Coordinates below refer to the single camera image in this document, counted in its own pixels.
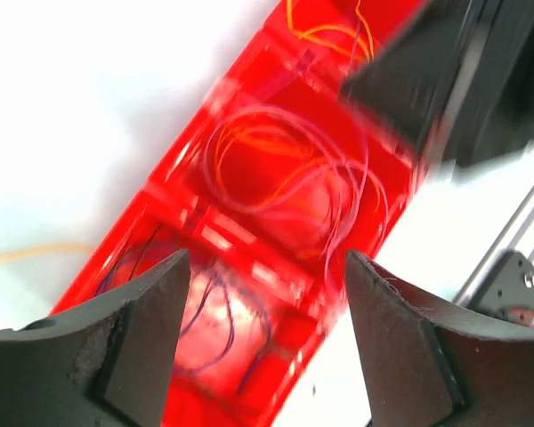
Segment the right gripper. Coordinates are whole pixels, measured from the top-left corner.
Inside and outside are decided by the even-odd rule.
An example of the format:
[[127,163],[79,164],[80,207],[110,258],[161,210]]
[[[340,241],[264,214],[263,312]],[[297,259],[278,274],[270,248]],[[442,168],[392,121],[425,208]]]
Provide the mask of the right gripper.
[[441,116],[432,165],[521,151],[534,140],[534,1],[426,1],[340,93],[415,151]]

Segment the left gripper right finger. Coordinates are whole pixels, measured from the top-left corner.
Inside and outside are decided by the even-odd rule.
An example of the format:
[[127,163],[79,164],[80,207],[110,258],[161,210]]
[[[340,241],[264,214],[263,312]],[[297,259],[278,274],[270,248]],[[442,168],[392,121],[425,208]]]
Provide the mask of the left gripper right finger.
[[373,426],[534,426],[534,328],[457,306],[351,250],[345,286]]

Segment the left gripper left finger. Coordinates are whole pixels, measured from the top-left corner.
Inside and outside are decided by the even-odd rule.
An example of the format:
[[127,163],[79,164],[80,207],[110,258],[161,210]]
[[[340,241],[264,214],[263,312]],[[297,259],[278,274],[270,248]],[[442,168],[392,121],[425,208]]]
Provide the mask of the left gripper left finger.
[[0,426],[158,426],[190,257],[20,330],[0,330]]

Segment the red plastic bin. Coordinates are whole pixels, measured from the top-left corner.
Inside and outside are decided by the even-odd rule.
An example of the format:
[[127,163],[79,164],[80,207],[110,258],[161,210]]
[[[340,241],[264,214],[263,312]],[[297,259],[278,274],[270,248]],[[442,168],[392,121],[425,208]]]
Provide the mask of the red plastic bin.
[[419,183],[404,143],[339,95],[418,1],[280,1],[57,311],[190,253],[165,426],[268,426]]

